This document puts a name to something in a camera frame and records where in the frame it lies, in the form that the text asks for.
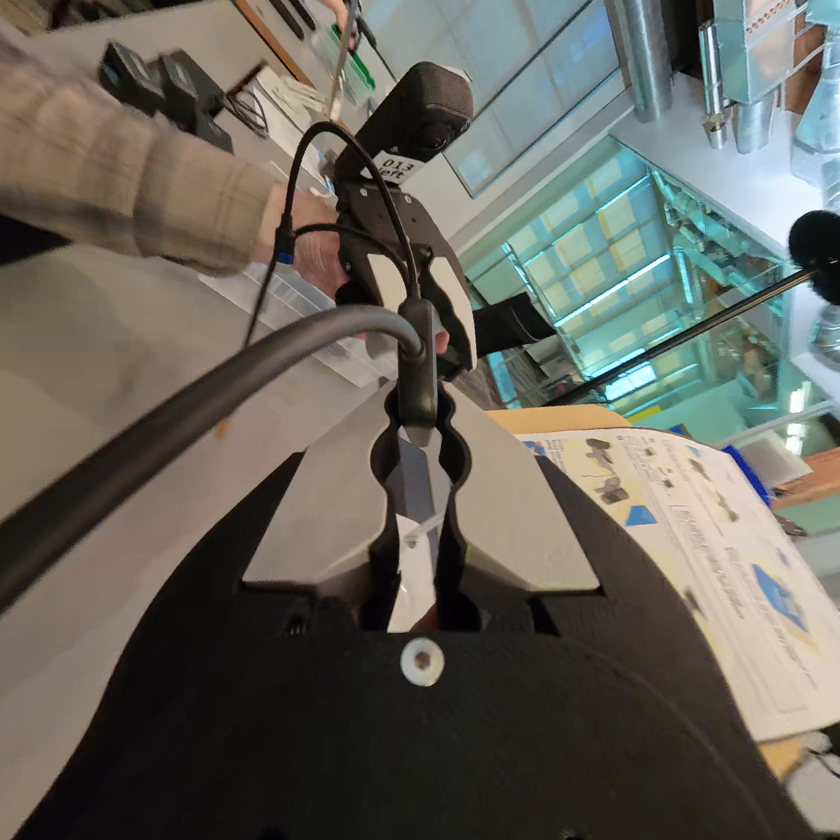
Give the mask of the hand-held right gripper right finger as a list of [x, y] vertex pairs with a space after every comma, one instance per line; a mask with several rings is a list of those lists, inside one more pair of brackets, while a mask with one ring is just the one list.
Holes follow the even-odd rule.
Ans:
[[437, 390], [450, 481], [437, 553], [440, 628], [533, 628], [545, 596], [601, 583], [543, 472], [545, 460], [452, 385]]

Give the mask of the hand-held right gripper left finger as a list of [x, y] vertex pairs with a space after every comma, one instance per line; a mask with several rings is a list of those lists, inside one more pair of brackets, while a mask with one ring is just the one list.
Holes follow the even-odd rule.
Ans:
[[396, 388], [382, 387], [310, 444], [245, 573], [261, 589], [340, 599], [363, 628], [387, 628], [399, 533], [385, 487], [399, 456]]

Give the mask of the clear plastic bin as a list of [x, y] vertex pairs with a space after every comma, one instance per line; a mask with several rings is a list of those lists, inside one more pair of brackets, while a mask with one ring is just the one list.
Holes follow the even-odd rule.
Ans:
[[[265, 278], [267, 265], [254, 262], [234, 276], [199, 274], [199, 280], [240, 309], [251, 313]], [[295, 270], [275, 272], [263, 300], [258, 321], [277, 330], [318, 312], [334, 309], [335, 303], [302, 279]], [[365, 339], [349, 337], [316, 352], [314, 359], [359, 388], [381, 379], [396, 379], [396, 352], [370, 356]]]

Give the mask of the instruction sheet on stand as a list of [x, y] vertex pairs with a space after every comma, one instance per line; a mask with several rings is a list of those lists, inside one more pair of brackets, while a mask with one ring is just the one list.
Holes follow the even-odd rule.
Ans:
[[[486, 414], [513, 435], [544, 435], [570, 431], [591, 432], [600, 429], [629, 428], [620, 414], [598, 405], [545, 406], [511, 410], [493, 410]], [[805, 760], [802, 736], [759, 745], [765, 762], [781, 783], [789, 782]]]

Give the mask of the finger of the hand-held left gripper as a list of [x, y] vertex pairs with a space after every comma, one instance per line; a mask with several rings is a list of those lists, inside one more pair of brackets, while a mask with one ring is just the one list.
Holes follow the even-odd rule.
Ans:
[[476, 368], [476, 325], [469, 287], [456, 257], [432, 254], [423, 263], [423, 298], [437, 313], [448, 345], [439, 359], [440, 375], [461, 375]]
[[398, 313], [408, 299], [408, 286], [400, 270], [401, 262], [394, 262], [382, 253], [366, 255], [374, 298], [384, 309]]

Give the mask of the green plastic bin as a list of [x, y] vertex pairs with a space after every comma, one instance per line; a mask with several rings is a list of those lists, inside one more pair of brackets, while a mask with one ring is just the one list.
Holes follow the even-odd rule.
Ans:
[[[327, 43], [332, 48], [334, 57], [331, 61], [335, 65], [339, 57], [342, 34], [336, 24], [331, 24], [328, 32]], [[375, 79], [368, 67], [362, 58], [350, 49], [343, 66], [343, 76], [349, 88], [356, 87], [361, 90], [360, 96], [362, 97], [370, 96], [376, 90]]]

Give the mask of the person's left forearm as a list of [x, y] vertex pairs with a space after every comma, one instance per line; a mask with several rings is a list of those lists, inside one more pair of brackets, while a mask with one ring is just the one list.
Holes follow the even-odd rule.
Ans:
[[220, 277], [267, 262], [285, 190], [267, 171], [39, 60], [2, 22], [2, 264], [65, 243]]

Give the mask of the person's left hand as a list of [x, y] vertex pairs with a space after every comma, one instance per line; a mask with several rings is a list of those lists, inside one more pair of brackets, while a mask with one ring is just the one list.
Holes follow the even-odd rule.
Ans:
[[[334, 202], [325, 202], [324, 197], [320, 193], [295, 191], [291, 213], [294, 229], [313, 224], [337, 223]], [[286, 198], [287, 184], [276, 182], [272, 186], [259, 231], [255, 261], [266, 264], [270, 261]], [[302, 279], [331, 300], [335, 300], [341, 286], [348, 281], [340, 262], [340, 236], [332, 230], [316, 231], [298, 238], [293, 266]]]

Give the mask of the small black adapter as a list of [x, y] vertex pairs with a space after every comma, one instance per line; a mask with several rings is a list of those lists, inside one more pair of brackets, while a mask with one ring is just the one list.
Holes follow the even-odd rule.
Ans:
[[222, 88], [181, 49], [160, 54], [153, 68], [163, 92], [163, 116], [178, 130], [232, 154], [233, 141], [216, 121], [225, 105]]
[[165, 107], [165, 95], [151, 69], [133, 50], [110, 41], [98, 68], [100, 86], [121, 104], [154, 117]]

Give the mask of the printed instruction sheet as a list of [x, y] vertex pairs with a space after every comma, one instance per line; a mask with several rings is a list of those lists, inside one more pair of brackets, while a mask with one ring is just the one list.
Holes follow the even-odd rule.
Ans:
[[637, 427], [525, 433], [675, 587], [754, 740], [839, 721], [838, 609], [736, 461]]

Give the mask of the black pole stand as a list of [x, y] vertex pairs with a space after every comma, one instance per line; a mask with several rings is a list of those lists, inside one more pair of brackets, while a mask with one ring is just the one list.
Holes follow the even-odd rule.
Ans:
[[724, 308], [708, 318], [677, 332], [652, 348], [638, 353], [613, 366], [595, 378], [585, 381], [570, 391], [545, 403], [545, 407], [570, 406], [589, 394], [605, 387], [615, 379], [652, 363], [664, 354], [681, 347], [763, 304], [783, 296], [788, 291], [805, 284], [812, 285], [817, 296], [831, 305], [838, 305], [839, 295], [839, 216], [827, 210], [805, 213], [791, 227], [788, 237], [791, 257], [797, 270], [770, 286], [761, 289]]

